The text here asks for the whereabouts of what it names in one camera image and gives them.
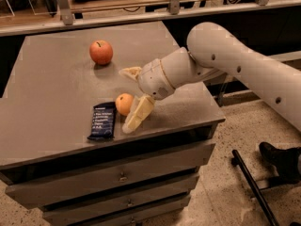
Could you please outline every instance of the gray tabletop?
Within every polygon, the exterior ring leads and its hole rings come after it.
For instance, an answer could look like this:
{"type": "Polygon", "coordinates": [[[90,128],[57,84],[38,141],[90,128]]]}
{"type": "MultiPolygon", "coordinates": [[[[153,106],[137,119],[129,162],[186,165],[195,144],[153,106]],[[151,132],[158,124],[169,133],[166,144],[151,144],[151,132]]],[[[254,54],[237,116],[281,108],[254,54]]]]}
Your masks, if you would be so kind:
{"type": "Polygon", "coordinates": [[[134,133],[122,133],[125,118],[117,114],[113,139],[87,140],[93,106],[115,101],[123,92],[142,94],[119,70],[143,66],[177,48],[161,22],[26,37],[0,99],[0,169],[223,121],[206,87],[196,83],[158,102],[134,133]],[[105,67],[96,66],[88,52],[99,39],[114,49],[105,67]]]}

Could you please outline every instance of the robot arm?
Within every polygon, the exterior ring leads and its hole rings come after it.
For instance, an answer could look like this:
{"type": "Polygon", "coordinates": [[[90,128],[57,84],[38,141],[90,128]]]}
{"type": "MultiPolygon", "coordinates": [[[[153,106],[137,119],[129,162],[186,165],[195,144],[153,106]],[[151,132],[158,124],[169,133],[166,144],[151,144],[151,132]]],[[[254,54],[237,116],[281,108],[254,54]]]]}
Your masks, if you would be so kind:
{"type": "Polygon", "coordinates": [[[261,55],[239,42],[218,24],[196,25],[187,38],[189,52],[180,48],[155,59],[143,68],[121,71],[134,79],[148,100],[140,100],[131,108],[124,130],[130,133],[151,113],[156,100],[163,100],[175,89],[228,73],[261,97],[299,131],[301,116],[301,72],[270,57],[261,55]],[[137,110],[144,111],[136,121],[137,110]],[[127,121],[132,121],[129,130],[127,121]]]}

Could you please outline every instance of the orange ball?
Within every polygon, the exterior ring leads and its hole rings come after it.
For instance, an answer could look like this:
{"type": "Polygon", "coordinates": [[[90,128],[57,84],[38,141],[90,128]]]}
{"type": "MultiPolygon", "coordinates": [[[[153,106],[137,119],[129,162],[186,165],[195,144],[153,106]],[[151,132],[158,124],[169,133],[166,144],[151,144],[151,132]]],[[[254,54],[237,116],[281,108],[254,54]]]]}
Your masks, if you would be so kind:
{"type": "Polygon", "coordinates": [[[134,100],[132,94],[123,93],[117,97],[115,101],[116,109],[122,116],[127,116],[130,113],[131,106],[134,100]]]}
{"type": "Polygon", "coordinates": [[[99,65],[106,65],[111,62],[113,48],[106,40],[96,40],[91,43],[89,53],[92,60],[99,65]]]}

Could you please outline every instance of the terrazzo floor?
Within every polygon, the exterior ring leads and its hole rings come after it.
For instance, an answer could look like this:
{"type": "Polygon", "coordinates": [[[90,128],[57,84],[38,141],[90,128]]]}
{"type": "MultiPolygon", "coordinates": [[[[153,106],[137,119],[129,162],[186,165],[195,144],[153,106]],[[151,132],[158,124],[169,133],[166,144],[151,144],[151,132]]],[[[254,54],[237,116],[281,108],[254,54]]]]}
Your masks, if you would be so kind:
{"type": "MultiPolygon", "coordinates": [[[[268,141],[279,148],[298,146],[301,134],[251,92],[225,98],[226,121],[214,134],[216,146],[209,164],[200,168],[191,201],[182,211],[150,218],[145,226],[264,226],[269,225],[240,169],[230,160],[236,149],[255,180],[276,172],[259,154],[258,145],[268,141]]],[[[0,226],[48,226],[39,209],[26,210],[5,195],[0,183],[0,226]]],[[[263,191],[279,224],[301,222],[301,186],[279,186],[263,191]]]]}

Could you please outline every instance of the black shoe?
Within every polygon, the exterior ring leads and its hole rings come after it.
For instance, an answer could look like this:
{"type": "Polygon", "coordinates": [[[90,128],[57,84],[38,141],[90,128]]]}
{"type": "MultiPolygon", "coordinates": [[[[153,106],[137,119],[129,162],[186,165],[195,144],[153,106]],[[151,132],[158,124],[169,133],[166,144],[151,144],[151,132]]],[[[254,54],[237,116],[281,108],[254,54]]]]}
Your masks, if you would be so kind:
{"type": "Polygon", "coordinates": [[[281,150],[267,142],[262,142],[260,151],[263,159],[273,164],[277,168],[280,178],[288,184],[297,184],[301,180],[298,170],[298,157],[301,154],[301,148],[281,150]]]}

